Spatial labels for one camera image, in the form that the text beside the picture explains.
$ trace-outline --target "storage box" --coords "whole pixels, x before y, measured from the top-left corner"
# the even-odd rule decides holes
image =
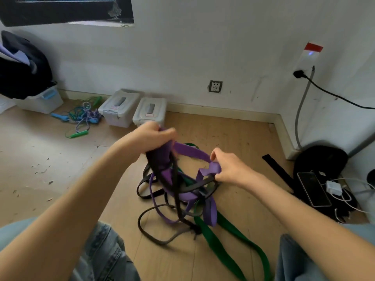
[[[140,126],[147,121],[156,121],[160,126],[164,126],[165,113],[166,99],[144,97],[135,111],[133,122]]]
[[[119,90],[99,107],[99,113],[104,116],[109,125],[129,127],[139,98],[140,95],[136,92]]]
[[[19,108],[41,113],[51,113],[63,104],[56,86],[50,87],[33,97],[27,97],[24,100],[13,99],[13,101]]]

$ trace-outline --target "white power adapter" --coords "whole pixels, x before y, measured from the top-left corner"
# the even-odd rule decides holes
[[[326,182],[326,191],[330,194],[334,194],[334,195],[337,195],[337,196],[341,196],[342,195],[342,188],[341,188],[341,184],[337,183],[337,182],[334,182],[334,181],[327,181]]]

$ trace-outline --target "wall socket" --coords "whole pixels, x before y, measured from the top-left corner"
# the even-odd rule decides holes
[[[223,82],[211,80],[210,85],[209,85],[209,92],[216,92],[220,94],[222,86],[223,86]]]

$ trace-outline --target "person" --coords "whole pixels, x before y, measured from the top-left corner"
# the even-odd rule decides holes
[[[176,138],[173,128],[159,132],[155,122],[143,124],[115,142],[40,217],[0,229],[0,280],[140,280],[122,239],[97,221],[129,165],[141,153]],[[369,241],[307,206],[236,155],[216,148],[211,160],[222,167],[217,181],[250,192],[289,232],[280,243],[276,279],[316,280],[309,271],[315,264],[321,273],[313,274],[321,278],[374,279],[375,246]]]

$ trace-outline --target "box handle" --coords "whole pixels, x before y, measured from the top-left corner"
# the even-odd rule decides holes
[[[49,91],[48,93],[44,94],[42,98],[45,100],[49,100],[50,98],[54,97],[57,94],[57,91],[54,89],[52,91]]]

